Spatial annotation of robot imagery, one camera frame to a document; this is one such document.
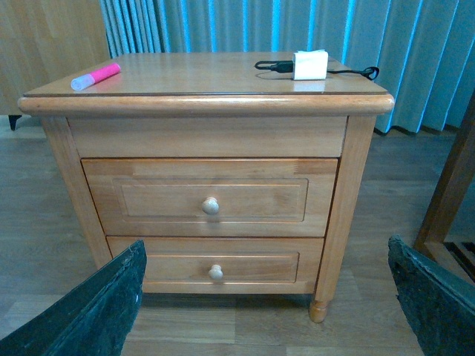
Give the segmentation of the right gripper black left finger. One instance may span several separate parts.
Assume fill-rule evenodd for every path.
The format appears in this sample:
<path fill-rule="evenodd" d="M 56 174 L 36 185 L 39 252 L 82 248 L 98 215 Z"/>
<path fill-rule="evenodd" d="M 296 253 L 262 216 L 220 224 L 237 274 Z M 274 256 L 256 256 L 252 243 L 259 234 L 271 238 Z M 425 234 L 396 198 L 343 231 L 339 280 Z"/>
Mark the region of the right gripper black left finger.
<path fill-rule="evenodd" d="M 120 355 L 140 310 L 143 241 L 1 340 L 2 355 Z"/>

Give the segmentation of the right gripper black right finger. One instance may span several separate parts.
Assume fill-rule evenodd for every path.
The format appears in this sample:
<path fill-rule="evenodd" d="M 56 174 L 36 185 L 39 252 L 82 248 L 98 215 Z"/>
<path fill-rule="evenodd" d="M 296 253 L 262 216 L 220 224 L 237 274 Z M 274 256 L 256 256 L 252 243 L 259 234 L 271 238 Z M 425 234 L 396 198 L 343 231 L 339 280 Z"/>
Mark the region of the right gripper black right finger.
<path fill-rule="evenodd" d="M 474 286 L 408 246 L 388 240 L 402 311 L 425 355 L 474 354 Z"/>

